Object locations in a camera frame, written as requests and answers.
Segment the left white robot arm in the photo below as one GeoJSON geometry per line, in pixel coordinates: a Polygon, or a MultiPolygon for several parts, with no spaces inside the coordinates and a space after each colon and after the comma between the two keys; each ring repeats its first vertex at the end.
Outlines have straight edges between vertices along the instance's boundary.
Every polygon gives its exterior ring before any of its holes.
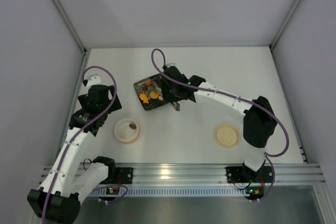
{"type": "Polygon", "coordinates": [[[98,156],[79,177],[77,169],[87,148],[94,143],[108,115],[122,108],[114,86],[92,85],[80,95],[80,110],[70,119],[66,140],[45,180],[28,193],[27,200],[42,222],[74,223],[81,204],[101,183],[116,180],[114,159],[98,156]]]}

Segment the yellow round cookie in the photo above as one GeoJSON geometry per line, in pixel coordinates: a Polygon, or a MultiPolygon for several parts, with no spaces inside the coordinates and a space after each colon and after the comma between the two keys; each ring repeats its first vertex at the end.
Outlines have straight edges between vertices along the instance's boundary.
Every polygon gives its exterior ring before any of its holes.
{"type": "Polygon", "coordinates": [[[157,92],[155,92],[155,91],[151,91],[151,92],[150,92],[150,98],[153,99],[153,100],[158,99],[159,96],[160,96],[160,94],[157,93],[157,92]]]}

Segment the brown chocolate piece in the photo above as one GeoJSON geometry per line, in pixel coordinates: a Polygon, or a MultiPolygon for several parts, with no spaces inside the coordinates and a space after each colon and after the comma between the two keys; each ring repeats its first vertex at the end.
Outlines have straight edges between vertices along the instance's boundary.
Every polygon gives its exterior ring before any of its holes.
{"type": "Polygon", "coordinates": [[[137,128],[136,125],[132,124],[132,123],[129,124],[129,127],[132,128],[132,129],[136,129],[137,128]]]}

